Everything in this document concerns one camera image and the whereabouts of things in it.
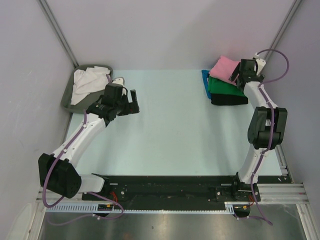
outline blue cloth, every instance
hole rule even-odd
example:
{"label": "blue cloth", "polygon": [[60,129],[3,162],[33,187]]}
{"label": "blue cloth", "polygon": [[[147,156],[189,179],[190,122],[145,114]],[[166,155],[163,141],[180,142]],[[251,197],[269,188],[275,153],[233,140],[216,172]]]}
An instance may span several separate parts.
{"label": "blue cloth", "polygon": [[208,80],[207,78],[209,77],[209,70],[201,70],[202,72],[202,79],[203,79],[203,84],[204,84],[204,88],[205,88],[205,92],[206,95],[208,97],[208,99],[211,99],[211,93],[209,92],[209,87],[208,87]]}

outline folded green shirt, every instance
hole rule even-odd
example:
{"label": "folded green shirt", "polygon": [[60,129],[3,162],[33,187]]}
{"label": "folded green shirt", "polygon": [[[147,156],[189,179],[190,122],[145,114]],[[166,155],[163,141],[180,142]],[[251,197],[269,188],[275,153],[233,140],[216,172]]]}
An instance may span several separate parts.
{"label": "folded green shirt", "polygon": [[244,93],[236,86],[212,76],[209,76],[208,79],[208,90],[212,94],[227,94],[245,97]]}

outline folded pink shirt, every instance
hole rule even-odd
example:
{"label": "folded pink shirt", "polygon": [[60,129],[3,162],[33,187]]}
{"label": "folded pink shirt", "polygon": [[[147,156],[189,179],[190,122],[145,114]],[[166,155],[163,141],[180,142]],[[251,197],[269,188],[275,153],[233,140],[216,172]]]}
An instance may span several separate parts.
{"label": "folded pink shirt", "polygon": [[210,70],[209,74],[211,77],[220,79],[228,84],[236,85],[235,82],[229,80],[232,73],[236,69],[239,61],[232,61],[226,56],[220,56],[220,59],[214,65],[214,67]]}

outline gray bin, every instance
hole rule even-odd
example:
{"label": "gray bin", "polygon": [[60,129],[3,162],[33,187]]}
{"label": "gray bin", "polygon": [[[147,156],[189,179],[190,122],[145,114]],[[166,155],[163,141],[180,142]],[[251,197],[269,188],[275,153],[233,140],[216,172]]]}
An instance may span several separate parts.
{"label": "gray bin", "polygon": [[97,92],[92,92],[88,96],[86,96],[81,102],[79,102],[76,105],[71,105],[71,97],[72,97],[72,91],[73,91],[73,86],[74,86],[74,73],[76,70],[87,70],[87,68],[93,68],[94,66],[97,67],[105,67],[110,70],[110,77],[113,79],[113,69],[107,65],[101,65],[101,64],[85,64],[85,65],[80,65],[76,69],[73,70],[68,83],[65,87],[62,100],[61,100],[61,106],[67,110],[70,113],[75,113],[75,114],[82,114],[84,112],[84,109],[86,110],[92,103],[94,103],[100,95],[104,94],[104,90],[102,91],[97,91]]}

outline white work surface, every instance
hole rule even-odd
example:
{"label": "white work surface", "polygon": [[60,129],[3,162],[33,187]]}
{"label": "white work surface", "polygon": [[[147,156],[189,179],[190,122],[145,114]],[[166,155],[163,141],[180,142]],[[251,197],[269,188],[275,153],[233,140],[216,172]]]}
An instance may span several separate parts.
{"label": "white work surface", "polygon": [[[123,70],[113,77],[136,90],[140,113],[112,121],[84,152],[79,174],[221,176],[240,170],[249,149],[250,104],[212,105],[200,70]],[[68,136],[82,120],[72,116]],[[281,175],[274,150],[260,174]]]}

